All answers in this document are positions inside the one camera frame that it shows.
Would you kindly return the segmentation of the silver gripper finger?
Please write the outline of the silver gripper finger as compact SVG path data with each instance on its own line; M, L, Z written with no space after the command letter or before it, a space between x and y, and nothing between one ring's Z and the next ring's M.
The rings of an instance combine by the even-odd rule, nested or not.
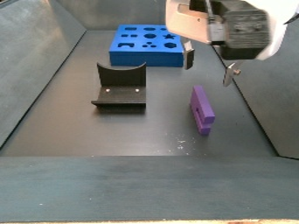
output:
M225 66L225 73L223 78L223 86L227 87L233 80L233 77L240 74L240 66L243 65L244 60L236 60L228 66Z
M192 68L192 63L193 63L193 54L195 54L195 49L192 48L192 42L185 39L183 41L183 47L184 47L184 69L188 70Z

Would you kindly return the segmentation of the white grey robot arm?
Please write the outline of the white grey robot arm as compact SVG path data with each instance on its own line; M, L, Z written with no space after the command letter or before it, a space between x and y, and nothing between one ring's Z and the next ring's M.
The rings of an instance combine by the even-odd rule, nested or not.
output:
M191 54L193 40L219 48L228 60L228 86L245 60L265 60L281 45L285 28L299 18L299 0L165 0L165 26L181 36Z

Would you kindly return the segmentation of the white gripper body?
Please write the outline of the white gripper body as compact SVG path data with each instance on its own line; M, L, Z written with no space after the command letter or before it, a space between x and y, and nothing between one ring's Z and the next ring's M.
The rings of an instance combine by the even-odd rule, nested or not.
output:
M191 0L165 0L165 26L169 32L207 45L225 41L223 18L212 13L211 0L203 0L205 9L189 9Z

